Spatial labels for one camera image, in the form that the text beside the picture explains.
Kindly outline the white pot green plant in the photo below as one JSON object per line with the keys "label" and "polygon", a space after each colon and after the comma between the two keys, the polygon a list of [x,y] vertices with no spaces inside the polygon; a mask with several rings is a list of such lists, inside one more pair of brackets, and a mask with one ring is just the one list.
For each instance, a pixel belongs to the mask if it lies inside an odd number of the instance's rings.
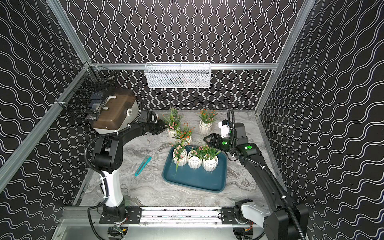
{"label": "white pot green plant", "polygon": [[207,172],[213,172],[218,166],[218,155],[221,151],[208,145],[199,147],[199,157],[202,161],[203,169]]}

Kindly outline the back left potted plant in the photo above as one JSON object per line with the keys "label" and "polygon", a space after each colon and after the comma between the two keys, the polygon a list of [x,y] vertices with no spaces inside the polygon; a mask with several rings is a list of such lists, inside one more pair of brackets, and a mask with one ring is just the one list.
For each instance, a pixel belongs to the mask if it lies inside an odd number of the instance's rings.
{"label": "back left potted plant", "polygon": [[181,125],[182,115],[179,114],[179,111],[175,108],[171,108],[168,113],[163,114],[162,120],[166,124],[166,128],[168,129],[168,135],[171,138],[177,137],[177,131]]}

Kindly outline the pink flower potted plant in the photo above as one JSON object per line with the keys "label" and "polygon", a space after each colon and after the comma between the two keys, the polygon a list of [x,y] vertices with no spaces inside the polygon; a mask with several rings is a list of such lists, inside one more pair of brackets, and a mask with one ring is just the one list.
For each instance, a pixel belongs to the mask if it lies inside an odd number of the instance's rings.
{"label": "pink flower potted plant", "polygon": [[202,160],[200,159],[199,150],[196,148],[191,148],[188,153],[187,159],[188,166],[192,169],[198,169],[202,165]]}

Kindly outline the red flower potted plant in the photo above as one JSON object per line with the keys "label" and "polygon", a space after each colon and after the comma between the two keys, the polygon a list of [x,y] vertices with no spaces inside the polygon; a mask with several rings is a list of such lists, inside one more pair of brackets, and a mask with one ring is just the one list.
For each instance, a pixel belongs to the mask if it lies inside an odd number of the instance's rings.
{"label": "red flower potted plant", "polygon": [[184,123],[176,130],[176,138],[183,141],[186,145],[191,145],[193,131],[194,127],[192,127],[189,123]]}

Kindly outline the white pot pink flowers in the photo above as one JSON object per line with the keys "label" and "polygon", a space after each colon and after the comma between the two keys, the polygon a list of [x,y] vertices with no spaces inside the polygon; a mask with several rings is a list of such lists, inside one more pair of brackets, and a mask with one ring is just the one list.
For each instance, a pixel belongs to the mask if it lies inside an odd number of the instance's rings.
{"label": "white pot pink flowers", "polygon": [[180,166],[184,166],[187,163],[187,150],[183,143],[175,143],[173,145],[173,162],[176,165],[176,173]]}

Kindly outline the back right potted plant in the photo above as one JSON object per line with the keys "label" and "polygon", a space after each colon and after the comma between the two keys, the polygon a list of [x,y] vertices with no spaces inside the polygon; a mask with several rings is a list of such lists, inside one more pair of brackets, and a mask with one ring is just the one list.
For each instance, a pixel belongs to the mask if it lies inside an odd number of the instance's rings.
{"label": "back right potted plant", "polygon": [[200,118],[199,128],[202,135],[208,135],[212,131],[212,125],[217,115],[216,110],[202,109],[198,112]]}

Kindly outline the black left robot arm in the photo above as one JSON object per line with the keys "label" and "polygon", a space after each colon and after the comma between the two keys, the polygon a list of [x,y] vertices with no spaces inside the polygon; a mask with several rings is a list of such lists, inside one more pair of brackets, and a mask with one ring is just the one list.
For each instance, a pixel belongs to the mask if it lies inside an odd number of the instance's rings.
{"label": "black left robot arm", "polygon": [[133,122],[122,130],[100,134],[86,146],[84,159],[102,181],[104,198],[97,207],[103,208],[103,216],[114,222],[126,218],[126,207],[120,187],[119,169],[123,163],[123,146],[146,134],[158,135],[166,129],[166,123],[153,111],[139,111]]}

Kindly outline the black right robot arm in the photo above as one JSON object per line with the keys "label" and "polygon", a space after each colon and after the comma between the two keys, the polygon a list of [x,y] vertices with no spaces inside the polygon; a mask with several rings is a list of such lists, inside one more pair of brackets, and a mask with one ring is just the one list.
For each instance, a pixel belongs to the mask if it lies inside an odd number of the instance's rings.
{"label": "black right robot arm", "polygon": [[266,164],[259,147],[248,141],[245,126],[235,121],[232,109],[228,110],[227,116],[226,120],[220,122],[221,134],[212,133],[204,137],[204,142],[239,160],[261,190],[268,209],[250,199],[241,200],[232,208],[222,208],[222,223],[228,225],[235,220],[238,224],[255,224],[263,229],[263,235],[269,240],[304,240],[309,219],[308,208],[296,203],[288,195]]}

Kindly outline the teal plastic tray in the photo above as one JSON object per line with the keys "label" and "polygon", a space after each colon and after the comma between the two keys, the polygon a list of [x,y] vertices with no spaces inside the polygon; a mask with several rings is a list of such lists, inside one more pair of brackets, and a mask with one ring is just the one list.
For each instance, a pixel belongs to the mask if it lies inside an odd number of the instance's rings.
{"label": "teal plastic tray", "polygon": [[174,148],[171,148],[165,161],[162,173],[165,182],[210,193],[220,193],[225,189],[227,157],[224,153],[218,154],[216,169],[208,172],[203,167],[198,169],[192,169],[188,165],[177,167],[173,161],[173,151]]}

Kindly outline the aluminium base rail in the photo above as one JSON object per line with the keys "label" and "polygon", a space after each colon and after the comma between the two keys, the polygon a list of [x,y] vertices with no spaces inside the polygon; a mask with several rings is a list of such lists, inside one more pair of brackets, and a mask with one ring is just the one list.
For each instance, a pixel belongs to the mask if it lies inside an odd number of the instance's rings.
{"label": "aluminium base rail", "polygon": [[127,207],[109,208],[99,213],[96,207],[70,207],[64,211],[60,227],[89,227],[97,238],[96,227],[108,228],[111,238],[125,236],[130,226],[223,228],[243,227],[246,232],[261,228],[269,240],[304,240],[308,209],[304,205],[282,204],[271,212],[251,200],[233,207]]}

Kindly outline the brown lid storage box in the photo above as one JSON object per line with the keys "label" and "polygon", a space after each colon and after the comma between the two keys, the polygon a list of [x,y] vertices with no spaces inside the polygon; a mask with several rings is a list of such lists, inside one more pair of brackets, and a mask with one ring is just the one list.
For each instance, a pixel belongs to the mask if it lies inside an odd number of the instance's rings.
{"label": "brown lid storage box", "polygon": [[138,115],[135,93],[130,89],[114,89],[92,127],[99,134],[120,131],[134,122]]}

